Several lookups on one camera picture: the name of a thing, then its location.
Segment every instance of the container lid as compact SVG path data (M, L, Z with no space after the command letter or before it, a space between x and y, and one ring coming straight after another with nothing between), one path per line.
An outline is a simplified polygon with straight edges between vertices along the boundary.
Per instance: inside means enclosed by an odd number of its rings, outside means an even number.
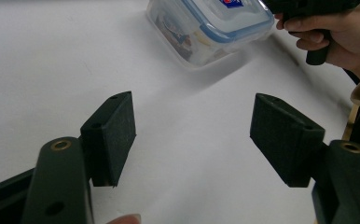
M219 43L229 43L265 32L273 15L259 0L182 0L201 24L201 30Z

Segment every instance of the white background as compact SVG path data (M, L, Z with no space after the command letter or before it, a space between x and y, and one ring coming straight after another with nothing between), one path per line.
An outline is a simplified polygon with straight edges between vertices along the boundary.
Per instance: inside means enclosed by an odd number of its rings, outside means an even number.
M93 188L95 223L313 223L312 182L290 189L249 137L255 94L282 98L340 139L353 83L308 66L274 32L223 60L184 67L145 15L147 0L0 0L0 182L48 141L132 91L137 137L119 186Z

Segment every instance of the hand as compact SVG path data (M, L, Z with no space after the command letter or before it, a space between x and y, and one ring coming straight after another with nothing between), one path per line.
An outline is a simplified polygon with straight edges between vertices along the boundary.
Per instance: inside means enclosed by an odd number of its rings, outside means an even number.
M323 16L293 18L286 22L275 15L277 28L299 38L297 47L305 50L330 46L326 62L354 72L360 78L360 5L354 10ZM329 30L332 39L324 39L316 29Z
M124 217L118 217L107 224L140 224L140 215L127 215Z

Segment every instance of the blue lid trim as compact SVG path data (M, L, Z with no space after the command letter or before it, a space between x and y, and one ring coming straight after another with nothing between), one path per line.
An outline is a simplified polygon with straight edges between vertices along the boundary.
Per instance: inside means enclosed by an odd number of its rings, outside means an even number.
M191 14L197 19L197 21L201 24L201 30L209 36L209 38L213 39L213 41L218 43L230 43L236 40L242 39L245 36L252 35L260 31L265 26L273 25L273 16L270 11L266 11L269 16L269 20L263 21L261 23L245 27L243 29L232 31L232 32L223 32L216 27L214 27L207 18L203 15L203 13L198 9L195 3L192 0L182 0L184 5L188 8Z

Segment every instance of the black device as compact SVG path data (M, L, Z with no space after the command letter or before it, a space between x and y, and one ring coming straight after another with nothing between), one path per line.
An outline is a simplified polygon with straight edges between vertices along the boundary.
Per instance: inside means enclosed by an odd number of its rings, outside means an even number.
M319 224L360 224L360 144L323 142L325 130L277 97L256 95L250 137L289 187L311 177Z
M284 20L294 17L324 15L353 9L360 0L262 0L273 14L283 13ZM327 30L320 30L325 38L330 38ZM310 65L320 65L325 62L328 47L309 51L306 62Z
M81 127L40 150L37 165L0 183L0 223L93 223L94 187L118 184L136 136L132 93L108 98Z

